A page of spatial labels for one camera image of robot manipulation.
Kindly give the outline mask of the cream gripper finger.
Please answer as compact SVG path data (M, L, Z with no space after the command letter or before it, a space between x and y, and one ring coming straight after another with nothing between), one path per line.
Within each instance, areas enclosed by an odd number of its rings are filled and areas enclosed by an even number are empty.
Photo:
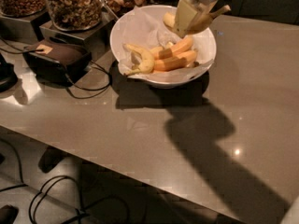
M210 13L216 2L209 5L197 4L193 5L187 0L179 0L177 12L175 16L175 24L178 28L186 28L194 19L198 19L201 15Z

